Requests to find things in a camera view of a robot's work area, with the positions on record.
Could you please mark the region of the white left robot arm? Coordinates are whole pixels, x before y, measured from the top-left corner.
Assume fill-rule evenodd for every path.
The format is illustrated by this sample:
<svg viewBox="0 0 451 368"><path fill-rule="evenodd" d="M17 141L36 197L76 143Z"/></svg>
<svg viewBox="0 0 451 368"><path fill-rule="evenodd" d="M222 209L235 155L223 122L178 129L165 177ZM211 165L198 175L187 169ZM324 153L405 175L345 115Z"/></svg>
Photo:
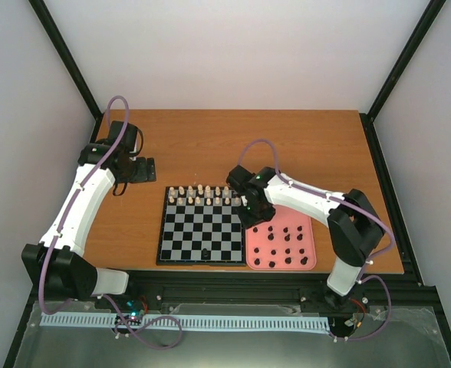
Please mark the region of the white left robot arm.
<svg viewBox="0 0 451 368"><path fill-rule="evenodd" d="M121 196L129 184L156 181L155 161L141 156L142 148L140 128L114 121L107 137L81 150L73 185L56 219L39 243L27 244L21 253L40 295L85 299L112 294L126 309L138 303L140 290L129 282L128 273L93 266L84 259L84 249L108 193Z"/></svg>

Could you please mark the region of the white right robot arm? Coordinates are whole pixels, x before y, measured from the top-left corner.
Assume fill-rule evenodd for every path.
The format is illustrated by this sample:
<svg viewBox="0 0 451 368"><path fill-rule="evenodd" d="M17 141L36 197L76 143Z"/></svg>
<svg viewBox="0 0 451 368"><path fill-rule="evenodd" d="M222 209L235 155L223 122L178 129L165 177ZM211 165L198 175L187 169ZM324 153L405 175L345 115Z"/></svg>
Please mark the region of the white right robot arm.
<svg viewBox="0 0 451 368"><path fill-rule="evenodd" d="M375 248L385 235L394 236L364 193L330 192L294 180L271 167L258 173L237 165L226 183L239 195L238 215L246 228L272 220L283 206L328 228L336 259L327 279L335 294L345 297L362 282L366 266L377 256Z"/></svg>

